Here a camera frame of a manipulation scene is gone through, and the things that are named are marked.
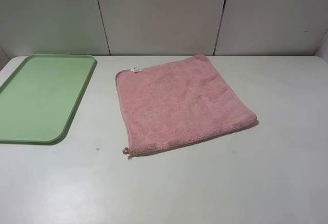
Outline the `pink fluffy towel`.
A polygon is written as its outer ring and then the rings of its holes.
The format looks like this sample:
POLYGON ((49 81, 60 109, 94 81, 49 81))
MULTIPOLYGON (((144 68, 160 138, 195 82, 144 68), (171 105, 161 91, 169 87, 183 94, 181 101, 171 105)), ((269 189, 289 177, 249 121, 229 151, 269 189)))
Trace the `pink fluffy towel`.
POLYGON ((115 84, 128 136, 125 155, 183 147, 257 120, 204 55, 123 70, 115 84))

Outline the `green plastic tray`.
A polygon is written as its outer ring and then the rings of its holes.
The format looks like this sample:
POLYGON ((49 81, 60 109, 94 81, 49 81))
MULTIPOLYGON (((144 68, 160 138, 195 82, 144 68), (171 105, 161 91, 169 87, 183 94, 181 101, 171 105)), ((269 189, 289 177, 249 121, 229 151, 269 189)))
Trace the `green plastic tray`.
POLYGON ((67 134, 97 61, 90 55, 26 57, 1 85, 1 142, 53 145, 67 134))

